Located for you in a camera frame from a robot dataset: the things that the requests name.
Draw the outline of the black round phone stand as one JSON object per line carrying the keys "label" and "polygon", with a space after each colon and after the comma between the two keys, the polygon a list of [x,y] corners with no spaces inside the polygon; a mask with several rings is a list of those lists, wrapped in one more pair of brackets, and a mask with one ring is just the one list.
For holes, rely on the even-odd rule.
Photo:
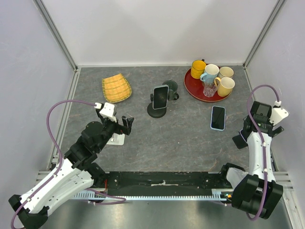
{"label": "black round phone stand", "polygon": [[153,99],[154,99],[154,95],[150,94],[151,102],[147,106],[148,115],[152,118],[161,118],[161,117],[165,116],[166,111],[167,111],[167,105],[164,108],[154,109],[153,108]]}

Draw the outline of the clear case phone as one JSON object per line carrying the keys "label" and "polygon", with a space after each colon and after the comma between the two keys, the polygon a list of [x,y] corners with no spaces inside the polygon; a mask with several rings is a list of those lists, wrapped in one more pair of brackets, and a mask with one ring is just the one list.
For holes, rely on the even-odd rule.
{"label": "clear case phone", "polygon": [[153,109],[163,109],[167,107],[169,86],[166,84],[156,86],[153,89]]}

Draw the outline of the red round tray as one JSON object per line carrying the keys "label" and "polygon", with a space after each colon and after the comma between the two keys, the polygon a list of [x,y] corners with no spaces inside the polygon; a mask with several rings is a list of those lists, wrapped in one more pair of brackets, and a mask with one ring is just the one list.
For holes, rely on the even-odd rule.
{"label": "red round tray", "polygon": [[194,98],[196,98],[200,101],[208,102],[208,103],[221,101],[221,100],[227,98],[232,93],[231,92],[226,97],[220,97],[216,91],[216,93],[213,97],[204,96],[203,82],[200,79],[194,79],[193,77],[191,77],[191,69],[189,69],[187,71],[187,73],[185,74],[184,86],[191,96],[193,96]]}

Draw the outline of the light blue case phone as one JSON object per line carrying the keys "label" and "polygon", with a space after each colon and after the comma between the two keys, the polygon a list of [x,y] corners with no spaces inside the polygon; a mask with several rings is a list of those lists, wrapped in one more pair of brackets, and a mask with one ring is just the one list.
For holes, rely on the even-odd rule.
{"label": "light blue case phone", "polygon": [[216,131],[225,129],[225,108],[221,106],[212,106],[210,128]]}

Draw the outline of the purple case phone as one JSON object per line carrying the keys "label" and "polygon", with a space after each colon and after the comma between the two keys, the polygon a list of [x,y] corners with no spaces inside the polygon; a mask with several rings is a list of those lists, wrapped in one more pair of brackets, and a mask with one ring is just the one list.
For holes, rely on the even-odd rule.
{"label": "purple case phone", "polygon": [[247,139],[248,139],[248,136],[249,136],[249,132],[242,129],[242,130],[239,131],[239,135],[242,137],[244,142],[247,144]]}

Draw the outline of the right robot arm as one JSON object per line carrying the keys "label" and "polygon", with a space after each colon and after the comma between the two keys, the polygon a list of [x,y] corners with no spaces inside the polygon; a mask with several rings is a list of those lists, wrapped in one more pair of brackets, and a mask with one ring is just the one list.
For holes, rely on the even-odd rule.
{"label": "right robot arm", "polygon": [[260,218],[268,219],[283,195],[283,186],[273,174],[270,148],[272,139],[284,131],[276,125],[288,115],[284,108],[254,101],[243,128],[232,138],[238,149],[249,149],[249,171],[227,163],[218,182],[225,188],[232,186],[232,207],[247,215],[259,213]]}

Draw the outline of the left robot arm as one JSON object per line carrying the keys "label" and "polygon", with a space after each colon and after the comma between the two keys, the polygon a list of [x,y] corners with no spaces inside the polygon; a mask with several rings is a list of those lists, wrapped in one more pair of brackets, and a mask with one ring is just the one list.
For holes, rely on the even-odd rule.
{"label": "left robot arm", "polygon": [[14,218],[19,218],[25,229],[38,229],[61,204],[78,192],[101,187],[106,173],[94,161],[113,134],[129,135],[134,118],[101,118],[90,122],[75,144],[65,153],[59,164],[34,188],[23,195],[13,195],[9,203]]}

